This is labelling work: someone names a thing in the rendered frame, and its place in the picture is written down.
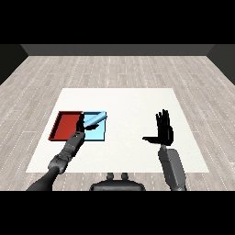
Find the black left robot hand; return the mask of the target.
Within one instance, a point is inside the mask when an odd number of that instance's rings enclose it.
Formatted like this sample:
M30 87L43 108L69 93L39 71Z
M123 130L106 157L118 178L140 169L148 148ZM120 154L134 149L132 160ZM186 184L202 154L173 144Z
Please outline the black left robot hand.
M98 124L90 125L85 127L84 126L84 114L81 114L79 119L76 122L76 130L80 132L85 132L86 130L93 130L98 127Z

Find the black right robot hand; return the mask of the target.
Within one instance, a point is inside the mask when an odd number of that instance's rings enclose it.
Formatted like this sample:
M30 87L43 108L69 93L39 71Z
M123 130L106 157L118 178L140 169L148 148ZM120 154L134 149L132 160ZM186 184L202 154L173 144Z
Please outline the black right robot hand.
M167 110L163 110L155 115L158 136L157 137L143 137L143 140L153 144L161 144L171 146L173 143L173 128L170 125L170 117Z

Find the red shallow open box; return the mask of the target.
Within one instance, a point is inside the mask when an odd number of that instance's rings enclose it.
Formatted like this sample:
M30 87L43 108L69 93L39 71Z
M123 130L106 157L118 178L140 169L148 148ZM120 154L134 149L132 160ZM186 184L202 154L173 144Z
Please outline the red shallow open box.
M76 123L82 111L60 111L55 119L48 140L67 141L76 131Z

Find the light blue shallow open box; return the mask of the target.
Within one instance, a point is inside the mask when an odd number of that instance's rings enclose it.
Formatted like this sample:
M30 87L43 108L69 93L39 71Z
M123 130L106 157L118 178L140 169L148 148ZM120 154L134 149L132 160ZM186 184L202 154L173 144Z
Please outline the light blue shallow open box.
M95 115L100 112L106 111L85 111L84 112L84 122L87 120L88 115ZM98 127L93 130L86 130L84 132L85 134L85 141L104 141L105 140L105 133L106 133L106 118L103 121L100 121L98 124Z

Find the dark grey robot body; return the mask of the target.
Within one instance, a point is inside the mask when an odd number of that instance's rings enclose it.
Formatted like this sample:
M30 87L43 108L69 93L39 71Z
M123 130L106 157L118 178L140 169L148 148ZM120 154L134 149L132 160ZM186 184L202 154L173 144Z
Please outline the dark grey robot body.
M106 180L92 184L90 191L145 191L145 187L143 184L130 181L127 173L122 173L120 180L115 180L114 174L108 173Z

